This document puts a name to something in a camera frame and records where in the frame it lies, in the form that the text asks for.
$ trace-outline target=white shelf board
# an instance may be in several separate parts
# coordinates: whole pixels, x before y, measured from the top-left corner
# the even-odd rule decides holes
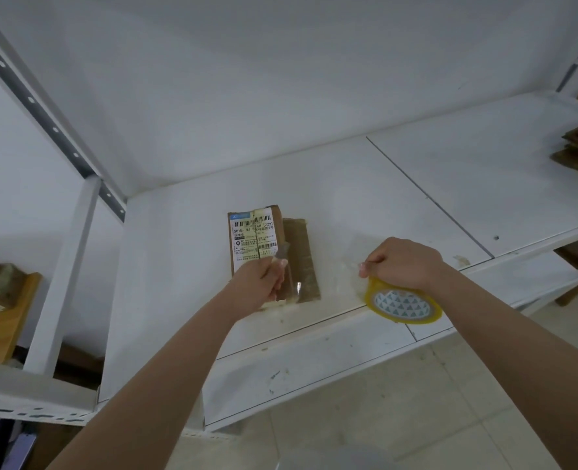
[[[362,305],[356,264],[387,236],[453,266],[489,259],[364,136],[145,192],[128,202],[101,400],[230,279],[227,213],[269,204],[308,221],[322,300],[249,316],[219,357]]]
[[[529,93],[368,137],[501,256],[578,227],[578,172],[550,159],[577,126],[578,101]]]
[[[276,405],[286,394],[415,343],[406,326],[370,311],[348,322],[331,333],[287,342],[269,358],[229,373],[211,370],[203,388],[206,425],[256,406]]]
[[[472,273],[469,278],[513,307],[531,302],[568,284],[578,282],[578,271],[554,252],[527,260],[511,260]],[[444,314],[428,324],[409,325],[415,339],[424,339],[452,326]]]

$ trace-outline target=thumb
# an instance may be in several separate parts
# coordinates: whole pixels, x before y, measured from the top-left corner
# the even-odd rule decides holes
[[[262,277],[262,281],[265,284],[266,288],[271,289],[274,286],[276,281],[285,272],[285,267],[287,263],[288,263],[287,259],[274,260],[271,262],[271,265],[267,269],[267,273]]]
[[[363,262],[358,266],[358,275],[363,279],[367,277],[378,277],[380,262]]]

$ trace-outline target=blue logo on label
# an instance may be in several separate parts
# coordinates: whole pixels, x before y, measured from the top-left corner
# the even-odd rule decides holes
[[[246,217],[249,217],[250,213],[248,212],[238,212],[236,214],[230,214],[230,219],[245,219]]]

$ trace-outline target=person's right hand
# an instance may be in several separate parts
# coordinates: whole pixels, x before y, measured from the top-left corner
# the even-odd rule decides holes
[[[441,254],[409,239],[389,237],[358,267],[358,275],[400,287],[428,290],[444,265]]]

